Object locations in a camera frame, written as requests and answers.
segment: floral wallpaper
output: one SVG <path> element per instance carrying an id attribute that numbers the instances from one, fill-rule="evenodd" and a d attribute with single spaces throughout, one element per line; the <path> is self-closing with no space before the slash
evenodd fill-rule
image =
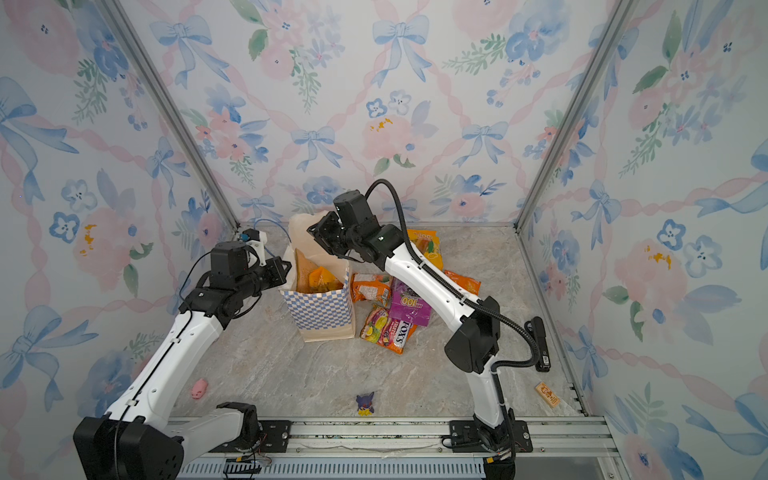
<path id="1" fill-rule="evenodd" d="M 124 2 L 243 222 L 328 210 L 380 177 L 411 221 L 513 221 L 613 7 Z"/>
<path id="2" fill-rule="evenodd" d="M 766 21 L 640 0 L 524 226 L 635 480 L 768 478 Z"/>
<path id="3" fill-rule="evenodd" d="M 0 477 L 77 478 L 228 232 L 93 4 L 5 0 L 0 42 Z"/>

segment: marble floor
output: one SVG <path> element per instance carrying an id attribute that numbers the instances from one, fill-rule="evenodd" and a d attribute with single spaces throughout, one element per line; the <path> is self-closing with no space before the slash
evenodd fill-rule
<path id="1" fill-rule="evenodd" d="M 287 240 L 276 227 L 259 228 L 269 236 L 267 247 L 281 254 Z M 520 325 L 541 315 L 521 251 L 510 227 L 437 227 L 445 268 L 480 280 L 480 296 L 491 295 L 502 313 Z M 356 271 L 377 272 L 373 265 Z M 370 302 L 356 303 L 357 329 Z M 471 416 L 472 395 L 464 372 L 443 352 L 451 333 L 434 313 L 429 326 L 419 327 L 397 355 L 360 338 L 304 343 L 282 296 L 266 291 L 251 313 L 234 320 L 208 349 L 182 390 L 173 415 L 198 416 L 226 401 L 257 406 L 260 416 L 353 416 L 355 397 L 375 391 L 377 416 Z M 501 369 L 502 385 L 518 416 L 580 415 L 581 407 L 568 388 L 554 338 L 548 332 L 552 367 L 547 373 Z M 502 325 L 501 359 L 528 357 L 525 341 Z M 208 381 L 200 400 L 191 386 Z M 539 382 L 557 394 L 555 408 L 536 393 Z"/>

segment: checkered pattern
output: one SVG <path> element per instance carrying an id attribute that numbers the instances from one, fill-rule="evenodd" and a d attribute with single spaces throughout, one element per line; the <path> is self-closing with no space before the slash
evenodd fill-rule
<path id="1" fill-rule="evenodd" d="M 301 330 L 325 330 L 352 323 L 352 297 L 349 295 L 349 268 L 344 287 L 325 293 L 299 293 L 281 290 L 288 311 Z"/>

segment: blue checkered paper bag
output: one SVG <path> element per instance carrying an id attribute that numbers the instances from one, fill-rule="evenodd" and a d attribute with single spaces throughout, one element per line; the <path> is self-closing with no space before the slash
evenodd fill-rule
<path id="1" fill-rule="evenodd" d="M 280 293 L 305 342 L 348 339 L 356 336 L 355 309 L 349 292 L 349 284 L 352 280 L 349 261 L 326 253 L 306 232 L 306 229 L 317 223 L 323 215 L 299 214 L 291 217 L 288 232 L 292 243 L 283 255 L 283 259 L 290 261 L 293 267 L 288 274 L 286 284 L 280 287 Z M 301 250 L 304 256 L 317 266 L 324 266 L 330 270 L 343 282 L 343 288 L 325 293 L 295 291 L 298 272 L 296 250 Z"/>

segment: purple candy bag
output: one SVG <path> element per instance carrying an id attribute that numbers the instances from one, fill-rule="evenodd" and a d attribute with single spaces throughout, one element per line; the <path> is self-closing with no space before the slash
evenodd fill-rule
<path id="1" fill-rule="evenodd" d="M 429 325 L 432 308 L 424 299 L 398 279 L 392 282 L 392 306 L 389 318 L 402 320 L 414 325 Z"/>

